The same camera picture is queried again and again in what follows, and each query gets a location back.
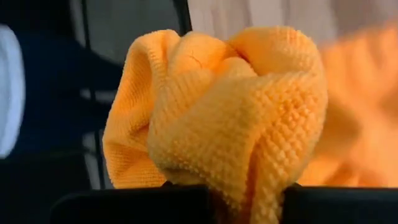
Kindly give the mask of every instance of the microfiber towel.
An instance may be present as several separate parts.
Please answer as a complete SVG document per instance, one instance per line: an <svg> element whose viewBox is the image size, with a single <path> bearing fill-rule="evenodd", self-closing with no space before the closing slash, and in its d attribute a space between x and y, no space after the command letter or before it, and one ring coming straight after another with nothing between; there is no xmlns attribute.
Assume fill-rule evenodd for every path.
<svg viewBox="0 0 398 224"><path fill-rule="evenodd" d="M398 187L398 23L366 27L320 47L329 105L299 183Z"/></svg>
<svg viewBox="0 0 398 224"><path fill-rule="evenodd" d="M328 103L315 44L288 27L228 41L161 30L136 39L104 132L116 188L205 184L226 223L278 223Z"/></svg>

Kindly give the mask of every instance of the black surface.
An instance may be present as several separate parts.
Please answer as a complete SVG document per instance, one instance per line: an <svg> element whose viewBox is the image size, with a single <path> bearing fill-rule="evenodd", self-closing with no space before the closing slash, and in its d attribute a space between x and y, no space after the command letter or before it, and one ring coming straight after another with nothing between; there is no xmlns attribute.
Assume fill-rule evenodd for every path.
<svg viewBox="0 0 398 224"><path fill-rule="evenodd" d="M288 188L281 224L302 223L398 223L398 190Z"/></svg>
<svg viewBox="0 0 398 224"><path fill-rule="evenodd" d="M0 180L1 224L46 224L60 197L91 188L79 154L0 161Z"/></svg>
<svg viewBox="0 0 398 224"><path fill-rule="evenodd" d="M172 186L70 195L54 206L50 223L212 224L215 219L206 187Z"/></svg>
<svg viewBox="0 0 398 224"><path fill-rule="evenodd" d="M0 0L0 24L73 38L69 0Z"/></svg>

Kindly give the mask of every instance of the towel fold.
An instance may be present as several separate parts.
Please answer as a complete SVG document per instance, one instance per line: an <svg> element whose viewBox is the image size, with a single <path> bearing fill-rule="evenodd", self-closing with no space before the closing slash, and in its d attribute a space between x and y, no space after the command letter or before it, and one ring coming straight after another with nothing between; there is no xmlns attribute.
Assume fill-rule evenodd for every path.
<svg viewBox="0 0 398 224"><path fill-rule="evenodd" d="M277 223L326 105L320 55L299 31L153 32L127 55L103 139L109 176L116 188L206 184L224 222Z"/></svg>

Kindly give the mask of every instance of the waffle weave texture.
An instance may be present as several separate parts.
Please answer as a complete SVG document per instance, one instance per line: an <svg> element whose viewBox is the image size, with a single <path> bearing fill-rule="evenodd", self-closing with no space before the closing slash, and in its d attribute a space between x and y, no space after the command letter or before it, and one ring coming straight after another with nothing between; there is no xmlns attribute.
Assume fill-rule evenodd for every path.
<svg viewBox="0 0 398 224"><path fill-rule="evenodd" d="M327 87L315 44L289 27L228 41L172 30L136 39L104 132L116 188L206 184L220 221L278 223L322 132Z"/></svg>

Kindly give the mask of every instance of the towel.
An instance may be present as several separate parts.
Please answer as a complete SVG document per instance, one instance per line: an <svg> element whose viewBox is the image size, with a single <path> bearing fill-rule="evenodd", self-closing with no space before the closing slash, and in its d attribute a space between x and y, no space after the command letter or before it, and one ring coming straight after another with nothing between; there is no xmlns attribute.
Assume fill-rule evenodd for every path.
<svg viewBox="0 0 398 224"><path fill-rule="evenodd" d="M320 47L329 105L299 183L398 187L398 24L367 27Z"/></svg>
<svg viewBox="0 0 398 224"><path fill-rule="evenodd" d="M153 32L127 54L103 138L109 176L119 189L206 184L222 222L278 223L326 105L320 55L299 31Z"/></svg>

